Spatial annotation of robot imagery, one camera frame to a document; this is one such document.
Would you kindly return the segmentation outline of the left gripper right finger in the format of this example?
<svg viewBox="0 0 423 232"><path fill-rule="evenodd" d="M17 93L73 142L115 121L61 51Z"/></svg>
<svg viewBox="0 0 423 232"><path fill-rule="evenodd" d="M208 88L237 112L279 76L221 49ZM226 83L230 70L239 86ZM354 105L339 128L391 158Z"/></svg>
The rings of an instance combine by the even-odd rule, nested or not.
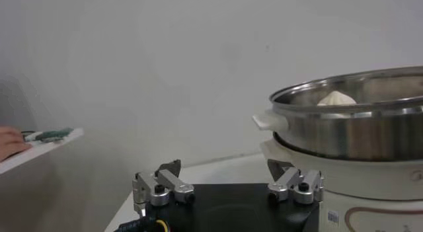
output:
<svg viewBox="0 0 423 232"><path fill-rule="evenodd" d="M279 204L289 198L301 205L323 201L324 177L321 171L301 170L289 162L275 159L268 159L267 165L274 179L268 184L268 200L271 204Z"/></svg>

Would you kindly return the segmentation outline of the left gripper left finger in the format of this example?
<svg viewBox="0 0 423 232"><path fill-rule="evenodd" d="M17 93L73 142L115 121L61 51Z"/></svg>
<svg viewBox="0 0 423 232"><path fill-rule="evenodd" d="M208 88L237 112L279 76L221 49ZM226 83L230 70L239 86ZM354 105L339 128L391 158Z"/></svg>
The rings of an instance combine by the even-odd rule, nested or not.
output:
<svg viewBox="0 0 423 232"><path fill-rule="evenodd" d="M181 160L176 159L160 165L154 173L135 173L132 180L134 211L143 216L147 204L161 208L170 203L171 196L177 203L193 204L195 189L179 179L181 168Z"/></svg>

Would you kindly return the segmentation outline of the bare person hand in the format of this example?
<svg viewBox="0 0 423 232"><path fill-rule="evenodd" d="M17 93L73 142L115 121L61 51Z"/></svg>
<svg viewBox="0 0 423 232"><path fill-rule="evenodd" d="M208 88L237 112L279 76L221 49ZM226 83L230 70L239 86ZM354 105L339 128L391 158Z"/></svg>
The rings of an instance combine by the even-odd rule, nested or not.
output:
<svg viewBox="0 0 423 232"><path fill-rule="evenodd" d="M1 126L1 161L31 147L31 144L25 142L20 130L10 126Z"/></svg>

